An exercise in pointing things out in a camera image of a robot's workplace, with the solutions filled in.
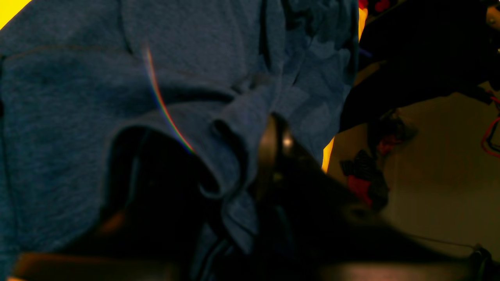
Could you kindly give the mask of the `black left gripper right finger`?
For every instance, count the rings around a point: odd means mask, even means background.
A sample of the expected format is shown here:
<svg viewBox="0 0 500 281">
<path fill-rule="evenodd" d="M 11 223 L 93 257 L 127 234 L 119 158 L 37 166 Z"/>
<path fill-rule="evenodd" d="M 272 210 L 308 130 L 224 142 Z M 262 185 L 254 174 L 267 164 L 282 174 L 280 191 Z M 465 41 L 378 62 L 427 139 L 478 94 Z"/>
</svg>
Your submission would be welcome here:
<svg viewBox="0 0 500 281">
<path fill-rule="evenodd" d="M 453 258 L 418 244 L 324 174 L 286 122 L 261 139 L 257 281 L 491 281 L 483 249 Z"/>
</svg>

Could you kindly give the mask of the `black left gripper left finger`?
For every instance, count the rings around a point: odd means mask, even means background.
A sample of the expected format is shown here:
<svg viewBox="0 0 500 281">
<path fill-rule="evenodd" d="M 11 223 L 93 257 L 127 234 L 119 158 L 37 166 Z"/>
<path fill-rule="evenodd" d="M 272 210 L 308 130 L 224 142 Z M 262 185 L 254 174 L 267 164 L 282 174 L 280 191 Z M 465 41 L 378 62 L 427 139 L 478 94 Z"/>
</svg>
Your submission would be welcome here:
<svg viewBox="0 0 500 281">
<path fill-rule="evenodd" d="M 114 140 L 97 223 L 50 253 L 22 254 L 19 281 L 200 281 L 219 221 L 214 178 L 199 157 L 157 128 Z"/>
</svg>

